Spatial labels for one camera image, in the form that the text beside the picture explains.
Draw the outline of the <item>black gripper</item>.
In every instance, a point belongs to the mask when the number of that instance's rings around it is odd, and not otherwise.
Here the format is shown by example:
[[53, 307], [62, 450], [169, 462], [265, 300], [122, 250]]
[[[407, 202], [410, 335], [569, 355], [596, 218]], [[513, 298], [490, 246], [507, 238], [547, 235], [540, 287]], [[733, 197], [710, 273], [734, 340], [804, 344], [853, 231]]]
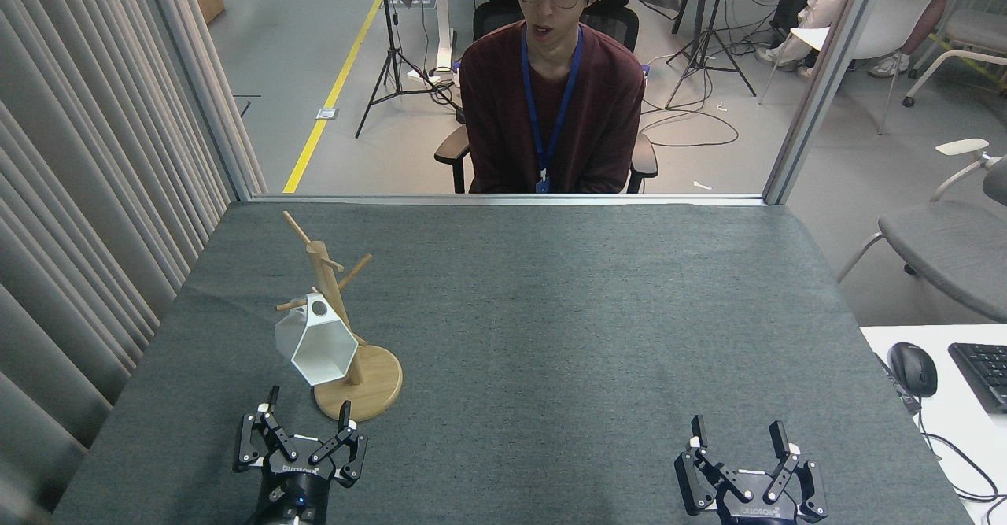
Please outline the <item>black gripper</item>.
[[[249, 467], [262, 468], [262, 482], [253, 524], [324, 524], [330, 506], [332, 481], [342, 488], [352, 488], [362, 475], [366, 456], [367, 438], [350, 418], [352, 401], [343, 401], [337, 418], [338, 432], [314, 450], [309, 458], [314, 470], [292, 467], [291, 470], [273, 472], [265, 458], [279, 449], [288, 461], [298, 460], [293, 439], [277, 422], [274, 410], [279, 399], [280, 386], [273, 386], [265, 403], [256, 412], [242, 414], [238, 428], [238, 441], [234, 454], [234, 471], [247, 471]], [[253, 446], [253, 435], [259, 432], [265, 449]], [[332, 456], [341, 447], [348, 449], [348, 460], [335, 464]]]
[[[689, 446], [675, 461], [684, 507], [691, 516], [717, 511], [722, 524], [795, 524], [819, 522], [828, 515], [821, 477], [815, 461], [804, 461], [792, 445], [784, 422], [773, 421], [769, 434], [778, 465], [770, 474], [727, 470], [708, 456], [704, 419], [693, 416]], [[799, 480], [801, 500], [785, 492], [792, 477]]]

